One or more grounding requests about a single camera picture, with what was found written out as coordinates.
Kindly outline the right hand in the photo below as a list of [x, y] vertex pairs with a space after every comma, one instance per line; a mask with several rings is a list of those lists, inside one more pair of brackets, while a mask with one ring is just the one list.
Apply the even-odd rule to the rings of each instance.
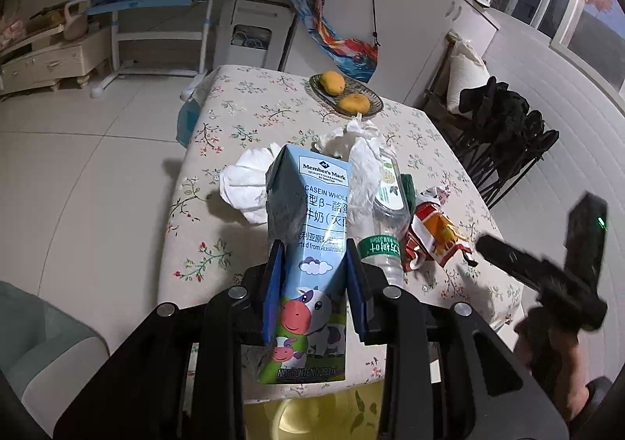
[[514, 328], [513, 350], [551, 399], [566, 422], [576, 418], [586, 405], [585, 355], [579, 333], [563, 331], [544, 307], [534, 307]]

